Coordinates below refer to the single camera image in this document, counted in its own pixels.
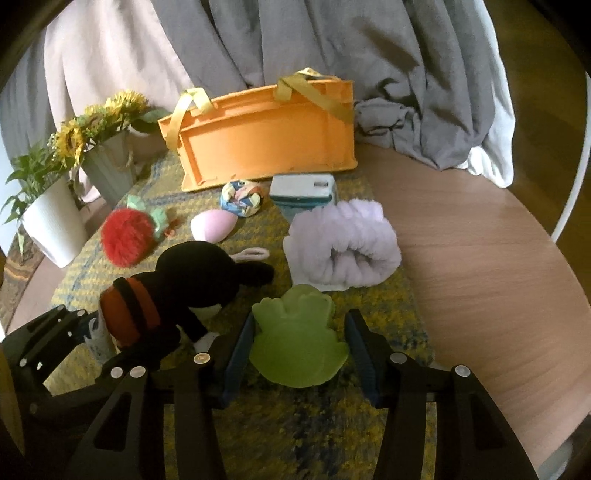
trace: black plush toy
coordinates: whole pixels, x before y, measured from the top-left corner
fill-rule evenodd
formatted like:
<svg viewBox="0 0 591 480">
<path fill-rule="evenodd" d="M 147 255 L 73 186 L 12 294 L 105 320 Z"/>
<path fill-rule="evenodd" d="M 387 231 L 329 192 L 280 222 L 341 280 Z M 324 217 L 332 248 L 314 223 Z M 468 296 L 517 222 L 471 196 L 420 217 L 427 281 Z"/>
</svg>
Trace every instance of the black plush toy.
<svg viewBox="0 0 591 480">
<path fill-rule="evenodd" d="M 98 316 L 91 320 L 85 342 L 110 371 L 115 356 L 111 336 L 129 365 L 156 367 L 178 347 L 183 328 L 197 342 L 207 329 L 199 317 L 230 303 L 240 285 L 262 286 L 273 280 L 272 266 L 260 261 L 235 262 L 222 248 L 190 241 L 162 253 L 155 271 L 118 278 L 100 295 Z M 118 365 L 125 361 L 118 357 Z"/>
</svg>

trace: light blue box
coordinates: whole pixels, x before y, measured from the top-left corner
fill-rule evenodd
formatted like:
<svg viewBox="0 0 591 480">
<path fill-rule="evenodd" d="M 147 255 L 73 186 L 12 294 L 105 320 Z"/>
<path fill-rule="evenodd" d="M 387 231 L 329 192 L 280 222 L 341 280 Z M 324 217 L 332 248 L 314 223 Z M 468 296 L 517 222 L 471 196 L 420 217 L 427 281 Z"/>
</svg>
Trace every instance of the light blue box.
<svg viewBox="0 0 591 480">
<path fill-rule="evenodd" d="M 339 201 L 335 178 L 330 173 L 275 175 L 269 198 L 290 224 L 300 212 Z"/>
</svg>

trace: rolled towel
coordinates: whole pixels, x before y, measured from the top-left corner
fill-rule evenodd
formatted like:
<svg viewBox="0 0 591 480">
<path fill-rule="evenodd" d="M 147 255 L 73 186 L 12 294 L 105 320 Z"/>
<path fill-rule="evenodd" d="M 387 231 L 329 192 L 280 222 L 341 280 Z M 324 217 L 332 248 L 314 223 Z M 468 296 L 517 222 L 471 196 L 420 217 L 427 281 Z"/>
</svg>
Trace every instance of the rolled towel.
<svg viewBox="0 0 591 480">
<path fill-rule="evenodd" d="M 323 291 L 377 285 L 401 262 L 396 233 L 378 202 L 354 199 L 301 212 L 289 232 L 284 246 L 294 283 L 297 276 L 298 283 L 327 286 Z"/>
</svg>

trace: sunflower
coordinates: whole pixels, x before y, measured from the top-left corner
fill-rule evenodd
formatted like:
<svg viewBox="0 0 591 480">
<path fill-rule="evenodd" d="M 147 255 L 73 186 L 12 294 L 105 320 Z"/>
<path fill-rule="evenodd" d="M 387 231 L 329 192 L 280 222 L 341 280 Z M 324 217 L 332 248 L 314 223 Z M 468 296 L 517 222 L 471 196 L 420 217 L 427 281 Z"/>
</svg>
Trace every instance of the sunflower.
<svg viewBox="0 0 591 480">
<path fill-rule="evenodd" d="M 74 158 L 76 165 L 80 163 L 85 146 L 86 138 L 78 126 L 76 118 L 62 123 L 61 130 L 53 138 L 53 149 L 65 167 L 68 166 L 68 158 Z"/>
<path fill-rule="evenodd" d="M 76 123 L 86 139 L 97 140 L 111 126 L 112 120 L 105 107 L 100 106 L 100 109 L 95 109 L 94 112 L 86 109 L 85 115 L 76 118 Z"/>
<path fill-rule="evenodd" d="M 119 116 L 120 113 L 143 113 L 148 108 L 148 99 L 141 93 L 124 90 L 107 98 L 105 108 L 114 116 Z"/>
<path fill-rule="evenodd" d="M 92 116 L 95 113 L 104 112 L 105 106 L 104 105 L 89 105 L 84 109 L 84 114 L 88 116 Z"/>
</svg>

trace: pink makeup sponge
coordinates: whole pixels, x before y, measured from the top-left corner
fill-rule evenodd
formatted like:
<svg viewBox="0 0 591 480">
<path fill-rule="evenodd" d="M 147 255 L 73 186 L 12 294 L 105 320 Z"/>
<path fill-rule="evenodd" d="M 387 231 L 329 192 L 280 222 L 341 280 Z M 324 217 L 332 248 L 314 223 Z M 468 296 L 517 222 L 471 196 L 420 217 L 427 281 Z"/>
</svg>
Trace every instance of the pink makeup sponge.
<svg viewBox="0 0 591 480">
<path fill-rule="evenodd" d="M 238 217 L 227 210 L 207 210 L 191 220 L 195 240 L 216 244 L 224 240 L 236 226 Z"/>
</svg>

